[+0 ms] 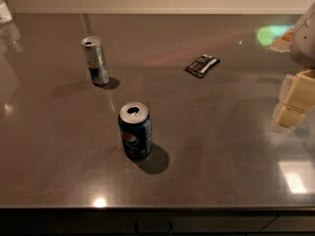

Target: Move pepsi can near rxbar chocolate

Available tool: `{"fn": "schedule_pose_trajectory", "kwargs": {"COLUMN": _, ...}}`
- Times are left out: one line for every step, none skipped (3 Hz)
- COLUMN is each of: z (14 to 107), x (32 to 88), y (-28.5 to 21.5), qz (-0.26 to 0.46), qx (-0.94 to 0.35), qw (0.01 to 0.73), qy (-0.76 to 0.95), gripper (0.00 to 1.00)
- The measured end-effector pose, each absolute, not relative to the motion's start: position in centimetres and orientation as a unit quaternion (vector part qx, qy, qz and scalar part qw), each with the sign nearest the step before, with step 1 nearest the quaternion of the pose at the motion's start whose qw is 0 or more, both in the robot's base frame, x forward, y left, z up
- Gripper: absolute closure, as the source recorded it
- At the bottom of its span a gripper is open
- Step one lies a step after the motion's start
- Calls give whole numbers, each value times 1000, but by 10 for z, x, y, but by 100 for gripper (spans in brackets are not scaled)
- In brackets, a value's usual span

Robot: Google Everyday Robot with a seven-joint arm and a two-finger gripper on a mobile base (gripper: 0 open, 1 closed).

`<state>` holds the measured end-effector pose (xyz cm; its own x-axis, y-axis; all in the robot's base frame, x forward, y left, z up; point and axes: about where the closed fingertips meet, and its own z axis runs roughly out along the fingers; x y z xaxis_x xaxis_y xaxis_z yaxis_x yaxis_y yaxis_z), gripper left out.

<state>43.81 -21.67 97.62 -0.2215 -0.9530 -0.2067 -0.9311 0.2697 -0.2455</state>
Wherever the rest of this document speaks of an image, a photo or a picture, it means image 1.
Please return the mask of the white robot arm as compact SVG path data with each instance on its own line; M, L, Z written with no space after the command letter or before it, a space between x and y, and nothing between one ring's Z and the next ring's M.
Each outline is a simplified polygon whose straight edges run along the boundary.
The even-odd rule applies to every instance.
M302 72L286 75L273 113L273 129L294 129L315 106L315 3L299 18L289 36L292 61Z

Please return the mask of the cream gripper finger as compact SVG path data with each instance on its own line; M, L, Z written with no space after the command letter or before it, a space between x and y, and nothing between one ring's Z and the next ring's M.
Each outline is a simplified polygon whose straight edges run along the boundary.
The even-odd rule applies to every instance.
M276 129L294 129L315 106L315 71L287 74L273 113Z

